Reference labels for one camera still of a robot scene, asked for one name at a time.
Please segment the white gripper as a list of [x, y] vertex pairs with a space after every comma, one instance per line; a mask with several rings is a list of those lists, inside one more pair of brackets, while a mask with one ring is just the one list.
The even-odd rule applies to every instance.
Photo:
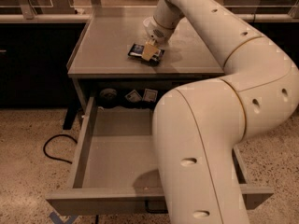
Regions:
[[142, 51], [142, 58], [149, 61], [158, 51], [156, 42], [159, 44], [167, 43], [174, 33], [175, 26], [173, 22], [166, 17], [151, 16], [143, 20], [143, 26], [150, 38]]

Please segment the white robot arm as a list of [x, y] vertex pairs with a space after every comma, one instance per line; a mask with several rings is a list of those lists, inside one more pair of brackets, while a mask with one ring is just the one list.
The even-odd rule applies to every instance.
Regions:
[[186, 18], [223, 76], [178, 86], [153, 113], [171, 224], [249, 224], [234, 145], [283, 123], [299, 104], [299, 70], [266, 35], [214, 0], [159, 0], [144, 25], [162, 43]]

